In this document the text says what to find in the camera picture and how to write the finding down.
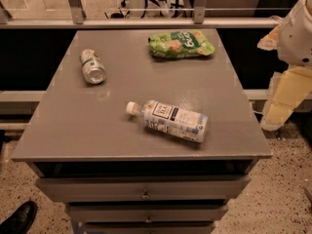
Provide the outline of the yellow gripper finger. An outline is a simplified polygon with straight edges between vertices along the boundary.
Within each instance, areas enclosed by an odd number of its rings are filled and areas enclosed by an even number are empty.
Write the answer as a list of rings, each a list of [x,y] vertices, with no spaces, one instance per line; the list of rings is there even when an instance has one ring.
[[[268,34],[259,40],[257,47],[264,51],[276,50],[280,28],[280,25],[274,27]]]
[[[311,67],[290,65],[283,73],[275,72],[269,83],[260,127],[265,131],[279,130],[311,93]]]

